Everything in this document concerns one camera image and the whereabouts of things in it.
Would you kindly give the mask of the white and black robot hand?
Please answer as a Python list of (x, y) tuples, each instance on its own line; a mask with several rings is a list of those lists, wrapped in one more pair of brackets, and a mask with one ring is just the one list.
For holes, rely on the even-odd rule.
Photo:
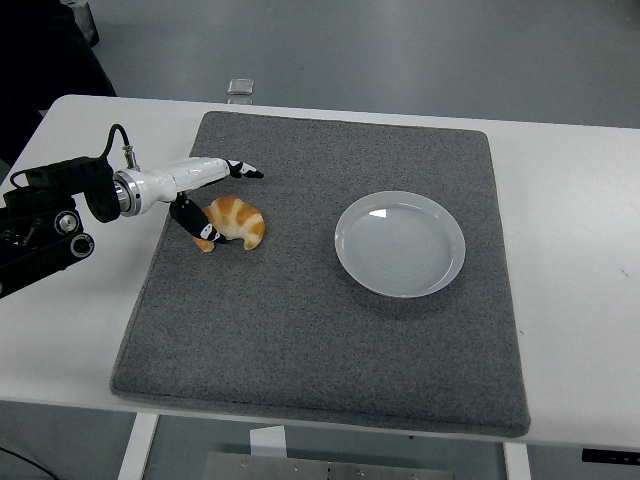
[(188, 199), (187, 193), (228, 176), (263, 178), (264, 174), (244, 162), (212, 157), (189, 157), (169, 163), (160, 170), (123, 170), (119, 177), (126, 187), (130, 206), (121, 208), (121, 214), (136, 216), (157, 202), (168, 203), (171, 218), (192, 237), (225, 243), (225, 235), (218, 231), (197, 204)]

